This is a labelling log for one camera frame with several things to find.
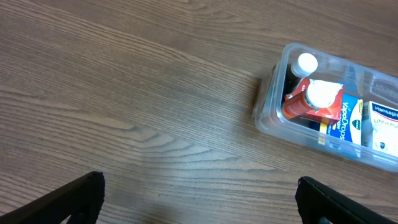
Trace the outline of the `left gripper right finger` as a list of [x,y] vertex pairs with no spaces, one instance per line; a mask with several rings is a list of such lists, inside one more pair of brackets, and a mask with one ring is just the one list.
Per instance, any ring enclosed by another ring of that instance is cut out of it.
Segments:
[[395,224],[309,176],[299,178],[295,200],[304,224]]

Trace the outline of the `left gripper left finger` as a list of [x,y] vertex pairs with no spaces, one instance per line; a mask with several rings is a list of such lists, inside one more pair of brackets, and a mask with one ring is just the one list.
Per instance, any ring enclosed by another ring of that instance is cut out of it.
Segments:
[[104,203],[102,172],[86,175],[1,216],[1,223],[89,223],[95,224]]

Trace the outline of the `blue VapoDrops box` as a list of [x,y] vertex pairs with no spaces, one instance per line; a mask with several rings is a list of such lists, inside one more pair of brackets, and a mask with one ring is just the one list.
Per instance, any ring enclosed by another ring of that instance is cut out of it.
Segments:
[[354,144],[361,144],[363,100],[343,94],[340,120],[334,124],[313,123],[313,128],[323,134]]

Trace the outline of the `white Hansaplast plaster box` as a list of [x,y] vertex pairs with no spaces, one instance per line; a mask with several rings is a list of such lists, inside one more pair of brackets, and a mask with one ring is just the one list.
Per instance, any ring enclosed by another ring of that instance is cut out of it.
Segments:
[[373,101],[363,105],[361,145],[397,157],[397,110]]

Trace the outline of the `dark bottle white cap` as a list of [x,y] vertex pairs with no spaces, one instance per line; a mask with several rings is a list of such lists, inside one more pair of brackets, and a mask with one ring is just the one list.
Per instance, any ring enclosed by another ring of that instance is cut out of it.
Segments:
[[287,65],[282,102],[285,96],[291,94],[300,82],[311,75],[318,68],[317,58],[310,53],[300,54],[292,63]]

